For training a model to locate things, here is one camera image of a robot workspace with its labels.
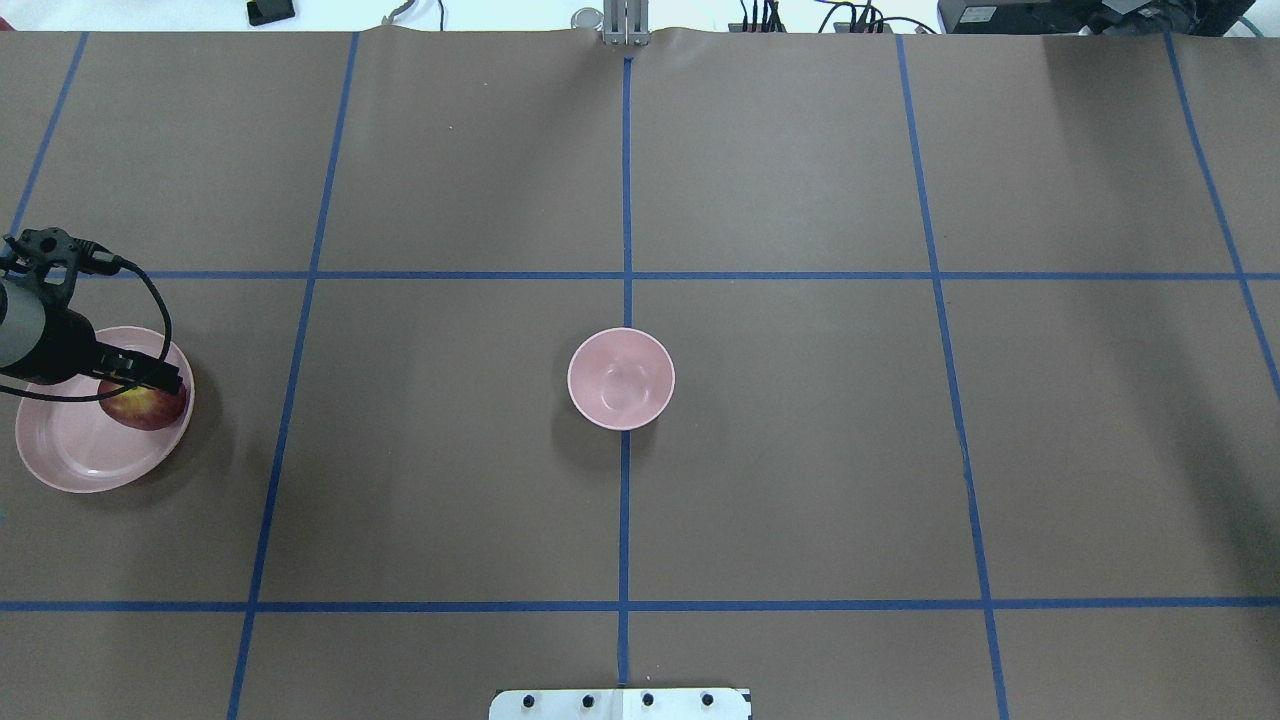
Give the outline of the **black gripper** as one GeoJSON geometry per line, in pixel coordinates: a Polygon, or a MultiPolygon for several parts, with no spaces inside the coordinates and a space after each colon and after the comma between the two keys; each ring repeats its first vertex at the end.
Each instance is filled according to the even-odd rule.
{"type": "Polygon", "coordinates": [[[1,372],[4,375],[54,386],[87,374],[114,389],[146,388],[179,395],[178,366],[133,348],[99,346],[90,322],[78,313],[47,305],[38,293],[3,282],[1,372]]]}

